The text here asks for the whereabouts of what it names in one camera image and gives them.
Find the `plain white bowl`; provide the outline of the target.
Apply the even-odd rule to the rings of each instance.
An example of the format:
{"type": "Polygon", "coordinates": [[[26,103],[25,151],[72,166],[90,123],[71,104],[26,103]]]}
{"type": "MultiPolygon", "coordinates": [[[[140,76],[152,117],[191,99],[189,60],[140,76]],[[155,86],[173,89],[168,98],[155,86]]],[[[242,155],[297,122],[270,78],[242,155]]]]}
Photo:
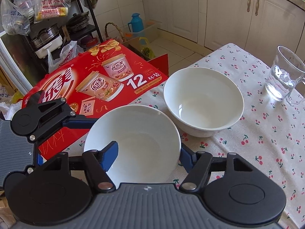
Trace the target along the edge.
{"type": "Polygon", "coordinates": [[[107,174],[115,185],[163,183],[175,169],[181,140],[172,120],[142,105],[113,109],[99,118],[85,140],[84,151],[118,143],[118,156],[107,174]]]}

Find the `white bowl floral outside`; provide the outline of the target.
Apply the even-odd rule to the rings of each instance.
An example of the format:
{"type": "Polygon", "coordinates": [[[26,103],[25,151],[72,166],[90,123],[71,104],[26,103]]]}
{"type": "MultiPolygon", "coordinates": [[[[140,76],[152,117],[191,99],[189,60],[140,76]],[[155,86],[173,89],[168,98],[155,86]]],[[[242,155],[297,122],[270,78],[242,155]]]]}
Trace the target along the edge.
{"type": "Polygon", "coordinates": [[[232,127],[245,106],[240,89],[230,78],[204,67],[173,73],[164,85],[163,97],[175,124],[197,138],[232,127]]]}

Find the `white kitchen cabinets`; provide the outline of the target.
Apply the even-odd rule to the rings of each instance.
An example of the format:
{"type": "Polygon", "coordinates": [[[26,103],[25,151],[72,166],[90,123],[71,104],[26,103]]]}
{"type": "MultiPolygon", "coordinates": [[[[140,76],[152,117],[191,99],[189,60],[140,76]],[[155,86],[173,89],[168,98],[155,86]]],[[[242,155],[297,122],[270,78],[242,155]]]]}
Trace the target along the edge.
{"type": "Polygon", "coordinates": [[[143,0],[162,30],[210,50],[229,42],[270,64],[282,45],[304,58],[303,0],[143,0]]]}

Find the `red milk tea box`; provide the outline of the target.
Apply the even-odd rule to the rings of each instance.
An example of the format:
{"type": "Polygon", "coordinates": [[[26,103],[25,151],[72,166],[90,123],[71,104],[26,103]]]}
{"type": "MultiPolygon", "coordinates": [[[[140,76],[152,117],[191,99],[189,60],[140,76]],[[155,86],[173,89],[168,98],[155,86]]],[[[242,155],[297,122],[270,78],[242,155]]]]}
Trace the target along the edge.
{"type": "Polygon", "coordinates": [[[142,95],[160,97],[158,86],[168,75],[114,39],[79,54],[47,74],[23,98],[22,106],[38,93],[38,102],[65,98],[78,115],[100,118],[127,104],[143,105],[142,95]]]}

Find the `cherry print tablecloth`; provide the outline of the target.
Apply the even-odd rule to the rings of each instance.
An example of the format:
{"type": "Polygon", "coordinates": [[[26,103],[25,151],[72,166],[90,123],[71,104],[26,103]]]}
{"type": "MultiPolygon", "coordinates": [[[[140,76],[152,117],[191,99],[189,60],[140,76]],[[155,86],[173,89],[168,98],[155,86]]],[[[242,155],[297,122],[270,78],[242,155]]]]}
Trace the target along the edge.
{"type": "Polygon", "coordinates": [[[287,202],[280,224],[304,226],[304,102],[290,106],[275,101],[265,83],[274,58],[265,64],[236,46],[226,44],[204,58],[189,56],[170,68],[206,67],[229,77],[245,101],[240,121],[210,138],[196,138],[180,130],[180,138],[194,151],[205,150],[224,157],[237,152],[272,179],[285,192],[287,202]]]}

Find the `black storage rack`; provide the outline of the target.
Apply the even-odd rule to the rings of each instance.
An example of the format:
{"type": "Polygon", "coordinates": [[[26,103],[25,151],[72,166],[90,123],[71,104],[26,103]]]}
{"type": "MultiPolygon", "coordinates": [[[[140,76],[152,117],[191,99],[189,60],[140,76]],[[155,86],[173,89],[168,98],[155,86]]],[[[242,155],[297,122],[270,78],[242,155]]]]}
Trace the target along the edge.
{"type": "MultiPolygon", "coordinates": [[[[92,36],[93,32],[96,32],[99,40],[102,42],[103,38],[100,33],[100,29],[97,23],[97,20],[95,18],[94,14],[94,7],[93,7],[93,0],[84,0],[85,3],[87,4],[87,9],[90,12],[92,23],[90,23],[87,27],[78,30],[78,31],[72,31],[69,27],[67,27],[67,32],[69,33],[69,39],[63,40],[64,44],[67,44],[70,40],[79,40],[87,35],[92,36]]],[[[33,46],[31,45],[31,40],[38,35],[38,29],[44,29],[48,28],[50,25],[57,24],[59,27],[59,33],[61,36],[64,36],[64,31],[62,29],[63,26],[66,26],[68,23],[68,20],[71,19],[73,14],[79,14],[83,13],[83,5],[81,3],[81,0],[71,0],[71,7],[69,8],[69,15],[67,17],[58,17],[58,18],[53,18],[50,20],[44,20],[38,24],[35,24],[33,21],[30,23],[31,27],[31,35],[30,36],[22,36],[22,40],[24,44],[31,50],[33,50],[33,46]]]]}

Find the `wicker basket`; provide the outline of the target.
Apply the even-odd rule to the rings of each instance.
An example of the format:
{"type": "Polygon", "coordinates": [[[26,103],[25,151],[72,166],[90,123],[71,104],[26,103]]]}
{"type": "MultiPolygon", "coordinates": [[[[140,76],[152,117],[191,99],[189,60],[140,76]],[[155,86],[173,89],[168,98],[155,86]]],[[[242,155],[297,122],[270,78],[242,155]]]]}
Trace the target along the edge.
{"type": "Polygon", "coordinates": [[[127,41],[123,31],[113,22],[108,22],[105,24],[104,32],[106,40],[112,38],[120,43],[127,41]]]}

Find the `teal thermos jug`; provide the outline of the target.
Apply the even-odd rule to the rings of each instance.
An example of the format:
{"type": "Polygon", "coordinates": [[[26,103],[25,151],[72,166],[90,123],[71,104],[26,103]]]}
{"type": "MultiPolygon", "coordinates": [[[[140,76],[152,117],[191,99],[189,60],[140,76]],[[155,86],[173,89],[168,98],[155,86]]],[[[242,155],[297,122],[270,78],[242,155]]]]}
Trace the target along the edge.
{"type": "Polygon", "coordinates": [[[139,13],[133,13],[132,19],[128,23],[129,33],[126,34],[128,39],[139,37],[140,45],[144,46],[145,44],[145,32],[143,20],[140,18],[139,13]]]}

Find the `glass mug with water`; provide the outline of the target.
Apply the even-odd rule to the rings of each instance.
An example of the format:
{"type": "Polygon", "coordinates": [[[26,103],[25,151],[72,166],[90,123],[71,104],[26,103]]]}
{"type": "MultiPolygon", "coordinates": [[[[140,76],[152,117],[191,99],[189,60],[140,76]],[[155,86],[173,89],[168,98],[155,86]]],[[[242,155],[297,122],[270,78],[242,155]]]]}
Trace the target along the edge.
{"type": "Polygon", "coordinates": [[[293,99],[296,86],[304,83],[304,62],[290,49],[278,46],[265,88],[276,101],[286,100],[290,106],[304,102],[304,95],[293,99]]]}

